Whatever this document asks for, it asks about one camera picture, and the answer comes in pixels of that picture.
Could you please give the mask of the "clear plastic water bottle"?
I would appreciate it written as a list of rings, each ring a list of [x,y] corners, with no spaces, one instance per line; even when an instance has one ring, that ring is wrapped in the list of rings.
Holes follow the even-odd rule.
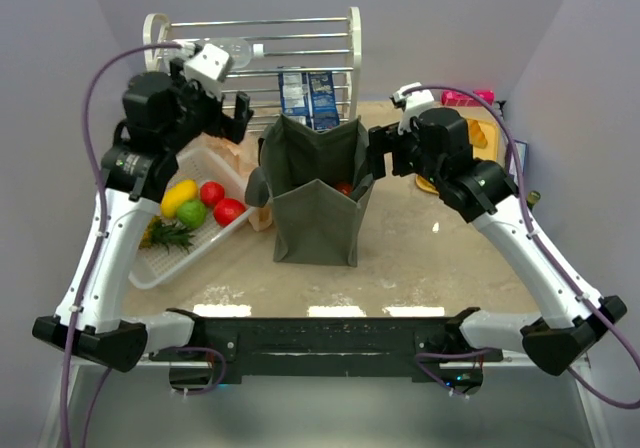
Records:
[[[246,68],[254,59],[264,57],[264,45],[249,43],[244,38],[203,38],[202,45],[213,44],[227,52],[233,60],[234,69]]]

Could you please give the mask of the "blue chips bag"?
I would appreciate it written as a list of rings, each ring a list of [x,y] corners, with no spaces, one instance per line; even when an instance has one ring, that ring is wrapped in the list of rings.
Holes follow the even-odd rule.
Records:
[[[337,127],[338,114],[330,72],[289,72],[278,75],[282,113],[316,132]]]

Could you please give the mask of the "green fabric grocery bag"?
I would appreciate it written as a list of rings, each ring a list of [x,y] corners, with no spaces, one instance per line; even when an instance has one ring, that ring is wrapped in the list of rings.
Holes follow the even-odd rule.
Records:
[[[358,265],[358,237],[374,187],[368,132],[358,119],[316,132],[280,116],[259,138],[259,165],[245,203],[271,208],[273,260],[324,266]],[[353,186],[350,196],[334,185]]]

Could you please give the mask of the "banana print plastic bag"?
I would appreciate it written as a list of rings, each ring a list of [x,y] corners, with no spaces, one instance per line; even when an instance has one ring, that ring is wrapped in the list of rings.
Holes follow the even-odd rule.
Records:
[[[258,167],[258,134],[247,134],[240,144],[209,135],[201,136],[202,144],[219,155],[245,182]],[[249,216],[249,223],[256,232],[269,228],[272,213],[269,207],[259,208]]]

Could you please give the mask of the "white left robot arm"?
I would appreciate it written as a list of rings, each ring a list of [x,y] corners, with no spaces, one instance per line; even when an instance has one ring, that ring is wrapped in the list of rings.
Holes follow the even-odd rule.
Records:
[[[95,213],[76,273],[54,314],[35,319],[35,338],[120,372],[148,353],[185,345],[194,318],[173,311],[126,321],[122,301],[143,234],[159,211],[178,153],[200,134],[239,143],[253,112],[244,92],[223,112],[221,86],[233,64],[174,59],[167,73],[134,76],[125,117],[98,164]]]

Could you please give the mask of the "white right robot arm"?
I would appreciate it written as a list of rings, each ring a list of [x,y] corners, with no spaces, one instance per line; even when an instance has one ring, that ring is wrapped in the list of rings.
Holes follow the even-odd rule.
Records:
[[[431,108],[369,132],[368,161],[376,179],[419,174],[446,206],[483,234],[524,283],[539,311],[495,314],[470,308],[448,323],[463,350],[500,349],[526,354],[558,376],[599,341],[627,312],[617,296],[604,297],[554,247],[522,202],[504,168],[474,156],[466,120],[450,108]]]

